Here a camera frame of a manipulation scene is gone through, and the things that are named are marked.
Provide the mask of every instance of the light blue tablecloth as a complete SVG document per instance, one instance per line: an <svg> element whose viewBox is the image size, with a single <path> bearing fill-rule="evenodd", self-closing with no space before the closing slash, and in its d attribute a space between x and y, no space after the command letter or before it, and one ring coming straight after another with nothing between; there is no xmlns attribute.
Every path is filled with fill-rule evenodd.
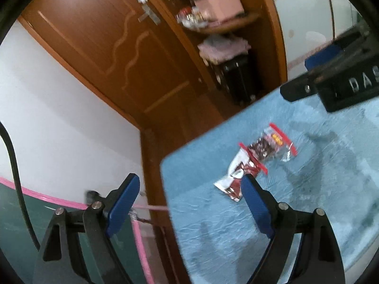
<svg viewBox="0 0 379 284"><path fill-rule="evenodd" d="M278 90L167 156L162 179L183 260L194 284L245 284L268 244L244 200L213 183L270 122L299 155L267 163L258 182L297 210L323 208L347 270L379 233L379 100L328 114L317 96L288 103ZM296 256L296 236L281 282Z"/></svg>

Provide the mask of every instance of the snack bag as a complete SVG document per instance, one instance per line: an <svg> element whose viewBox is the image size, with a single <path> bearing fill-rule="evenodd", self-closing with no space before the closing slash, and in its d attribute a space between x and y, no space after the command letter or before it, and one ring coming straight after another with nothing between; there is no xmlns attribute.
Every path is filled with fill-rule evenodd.
<svg viewBox="0 0 379 284"><path fill-rule="evenodd" d="M292 141L274 123L270 123L261 137L248 147L243 143L239 143L239 146L241 149L229 165L227 175L214 183L235 202L242 198L241 179L245 174L257 177L262 171L267 175L268 170L263 162L273 158L287 162L298 154Z"/></svg>
<svg viewBox="0 0 379 284"><path fill-rule="evenodd" d="M260 162L274 157L287 162L291 156L298 154L293 142L274 123L270 123L269 127L263 131L262 136L251 144L249 149Z"/></svg>
<svg viewBox="0 0 379 284"><path fill-rule="evenodd" d="M215 182L214 185L232 200L238 202L242 198L242 177L245 174L252 174L257 177L260 171L261 166L251 152L246 147L241 148L229 165L228 175Z"/></svg>

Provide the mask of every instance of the green wall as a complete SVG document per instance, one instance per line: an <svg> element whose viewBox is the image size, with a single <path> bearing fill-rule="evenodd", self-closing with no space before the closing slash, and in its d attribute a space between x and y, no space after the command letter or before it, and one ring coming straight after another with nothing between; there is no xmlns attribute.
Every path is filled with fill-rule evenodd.
<svg viewBox="0 0 379 284"><path fill-rule="evenodd" d="M27 195L25 195L25 203L37 238L39 242L42 242L54 210L59 206ZM96 284L101 284L102 280L97 273L87 238L84 234L80 235L80 243L91 280ZM128 218L120 232L111 241L132 281L136 284L145 284L145 276ZM3 184L0 184L0 248L20 278L26 284L32 283L37 250L23 221L16 191Z"/></svg>

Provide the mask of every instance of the blue gripper pad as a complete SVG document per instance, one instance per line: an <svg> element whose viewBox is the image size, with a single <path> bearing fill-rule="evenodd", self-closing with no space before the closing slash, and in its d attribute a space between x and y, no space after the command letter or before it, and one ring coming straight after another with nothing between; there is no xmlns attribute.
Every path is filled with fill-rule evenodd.
<svg viewBox="0 0 379 284"><path fill-rule="evenodd" d="M311 69L317 66L329 62L331 59L336 57L341 51L342 50L340 47L338 47L335 44L331 44L328 47L307 58L304 62L304 65L306 69L310 71Z"/></svg>
<svg viewBox="0 0 379 284"><path fill-rule="evenodd" d="M119 195L118 200L114 203L108 214L108 224L105 232L109 238L120 231L140 191L139 177L136 174L130 174L127 178L129 177L131 177L131 180Z"/></svg>
<svg viewBox="0 0 379 284"><path fill-rule="evenodd" d="M266 234L268 238L273 238L274 230L271 227L271 215L269 209L263 202L263 199L260 197L253 183L246 175L241 181L241 191L259 231Z"/></svg>

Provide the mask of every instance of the wooden door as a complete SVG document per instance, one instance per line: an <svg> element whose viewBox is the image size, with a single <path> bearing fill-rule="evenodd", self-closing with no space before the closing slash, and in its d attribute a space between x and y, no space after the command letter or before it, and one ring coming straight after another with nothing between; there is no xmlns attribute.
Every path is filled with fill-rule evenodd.
<svg viewBox="0 0 379 284"><path fill-rule="evenodd" d="M206 90L168 24L137 0L33 0L22 16L71 67L141 129Z"/></svg>

